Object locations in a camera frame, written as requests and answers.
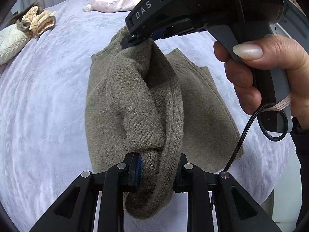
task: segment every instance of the hand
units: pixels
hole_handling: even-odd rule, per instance
[[[302,129],[309,129],[309,55],[295,40],[274,35],[234,46],[233,51],[248,66],[257,69],[286,69],[292,103],[292,116]],[[225,62],[228,80],[234,84],[240,106],[251,115],[261,104],[260,92],[252,86],[253,76],[245,64],[234,62],[218,41],[214,43],[218,60]]]

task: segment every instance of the metal screw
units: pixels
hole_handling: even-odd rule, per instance
[[[117,165],[117,167],[118,167],[119,169],[125,169],[125,168],[127,167],[127,164],[121,162],[121,163],[119,163],[119,164]]]
[[[187,164],[184,164],[184,168],[191,170],[193,168],[193,165],[191,163],[187,163]]]
[[[220,176],[223,178],[223,179],[228,179],[230,177],[230,174],[226,171],[222,171],[220,173]]]
[[[89,172],[89,171],[84,171],[84,172],[81,173],[81,176],[82,176],[83,178],[87,178],[87,177],[90,176],[90,172]]]

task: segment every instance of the bed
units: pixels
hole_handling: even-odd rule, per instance
[[[82,171],[92,170],[84,125],[91,55],[108,45],[129,12],[84,12],[88,1],[52,6],[56,27],[32,39],[0,70],[0,202],[21,232],[28,232]],[[196,65],[208,66],[241,133],[249,116],[239,106],[223,63],[214,56],[214,41],[202,32],[156,43],[164,54],[179,48]],[[293,149],[289,135],[271,142],[255,121],[244,142],[244,155],[229,171],[261,204]],[[169,205],[149,220],[125,214],[125,227],[127,232],[186,231],[187,195],[174,194]]]

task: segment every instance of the brown fabric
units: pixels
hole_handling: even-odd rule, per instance
[[[45,31],[53,29],[56,25],[55,16],[47,17],[44,21],[42,21],[35,31],[36,37],[41,36]]]
[[[29,7],[27,7],[24,11],[18,13],[17,15],[13,16],[7,23],[7,26],[10,26],[12,24],[17,23],[17,20],[21,21],[22,18],[24,17],[24,15],[34,6],[38,6],[38,11],[37,11],[37,15],[41,14],[44,10],[42,5],[39,2],[34,2],[31,5],[29,5]]]
[[[19,29],[22,32],[28,32],[29,28],[30,28],[30,24],[31,23],[29,23],[29,22],[21,23],[19,20],[17,20],[16,27],[17,27],[17,29]]]

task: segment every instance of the sweater sleeve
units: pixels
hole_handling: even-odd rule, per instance
[[[297,118],[293,118],[291,137],[296,146],[296,154],[301,165],[302,207],[296,223],[298,225],[309,211],[309,130],[302,130]],[[309,231],[309,224],[306,224],[305,231]]]

